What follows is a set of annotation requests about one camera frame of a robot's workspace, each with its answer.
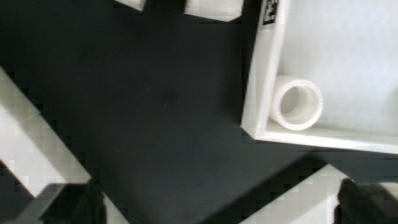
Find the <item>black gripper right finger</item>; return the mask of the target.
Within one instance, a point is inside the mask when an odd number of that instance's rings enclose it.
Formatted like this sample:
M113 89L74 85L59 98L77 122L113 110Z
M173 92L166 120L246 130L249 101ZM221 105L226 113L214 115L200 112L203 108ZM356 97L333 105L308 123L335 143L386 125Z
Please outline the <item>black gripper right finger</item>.
M398 224L398 183L342 181L335 224Z

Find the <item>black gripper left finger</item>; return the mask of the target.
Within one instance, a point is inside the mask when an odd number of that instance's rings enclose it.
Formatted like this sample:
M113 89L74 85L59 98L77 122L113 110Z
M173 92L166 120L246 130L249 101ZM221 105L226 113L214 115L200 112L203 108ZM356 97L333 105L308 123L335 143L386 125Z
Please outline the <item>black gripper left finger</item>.
M50 184L11 224L107 224L105 194L98 181Z

